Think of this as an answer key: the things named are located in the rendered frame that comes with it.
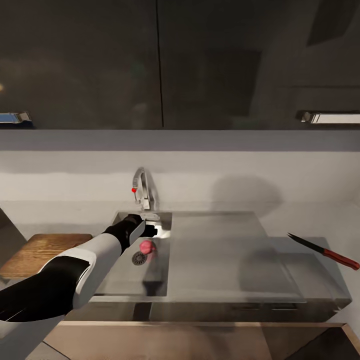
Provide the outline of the vidalia onion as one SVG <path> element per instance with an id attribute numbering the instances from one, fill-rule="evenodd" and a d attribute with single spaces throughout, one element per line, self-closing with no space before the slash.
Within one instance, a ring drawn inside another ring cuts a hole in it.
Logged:
<path id="1" fill-rule="evenodd" d="M 150 240 L 144 240 L 140 245 L 140 251 L 143 254 L 148 254 L 150 253 L 152 250 L 154 250 L 155 248 L 153 247 L 153 244 Z"/>

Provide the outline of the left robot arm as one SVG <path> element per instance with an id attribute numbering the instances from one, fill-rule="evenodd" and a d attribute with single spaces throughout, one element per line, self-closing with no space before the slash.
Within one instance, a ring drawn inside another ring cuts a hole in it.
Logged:
<path id="1" fill-rule="evenodd" d="M 73 309 L 93 297 L 124 251 L 154 237 L 156 214 L 130 213 L 91 240 L 52 259 L 38 274 L 0 290 L 0 360 L 25 360 Z"/>

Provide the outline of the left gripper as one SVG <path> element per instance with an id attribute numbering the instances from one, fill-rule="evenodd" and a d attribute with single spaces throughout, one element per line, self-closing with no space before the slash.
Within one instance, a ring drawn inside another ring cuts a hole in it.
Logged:
<path id="1" fill-rule="evenodd" d="M 156 228 L 155 229 L 155 226 L 154 225 L 146 225 L 145 224 L 145 230 L 143 232 L 143 234 L 140 235 L 140 238 L 143 238 L 143 237 L 154 237 L 157 235 L 158 233 L 158 229 Z"/>

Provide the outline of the parer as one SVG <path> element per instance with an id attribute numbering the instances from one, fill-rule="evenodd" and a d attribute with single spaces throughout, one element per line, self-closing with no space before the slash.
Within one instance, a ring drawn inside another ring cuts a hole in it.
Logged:
<path id="1" fill-rule="evenodd" d="M 352 260 L 352 259 L 349 259 L 349 258 L 347 258 L 345 256 L 342 256 L 341 254 L 333 252 L 333 251 L 331 251 L 331 250 L 329 250 L 327 248 L 323 248 L 321 246 L 315 245 L 314 243 L 309 242 L 307 240 L 304 240 L 304 239 L 302 239 L 302 238 L 300 238 L 300 237 L 298 237 L 296 235 L 292 234 L 291 236 L 296 238 L 300 242 L 305 243 L 308 246 L 311 246 L 311 247 L 313 247 L 313 248 L 315 248 L 317 250 L 320 250 L 320 251 L 324 252 L 326 255 L 329 255 L 329 256 L 331 256 L 331 257 L 333 257 L 335 259 L 338 259 L 339 261 L 342 261 L 343 263 L 346 263 L 348 265 L 354 266 L 356 269 L 360 269 L 360 264 L 358 262 Z"/>

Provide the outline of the cutting board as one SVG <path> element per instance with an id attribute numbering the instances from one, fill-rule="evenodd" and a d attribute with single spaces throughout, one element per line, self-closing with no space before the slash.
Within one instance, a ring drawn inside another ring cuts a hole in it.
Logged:
<path id="1" fill-rule="evenodd" d="M 0 268 L 0 276 L 32 277 L 59 254 L 92 238 L 90 233 L 37 233 Z"/>

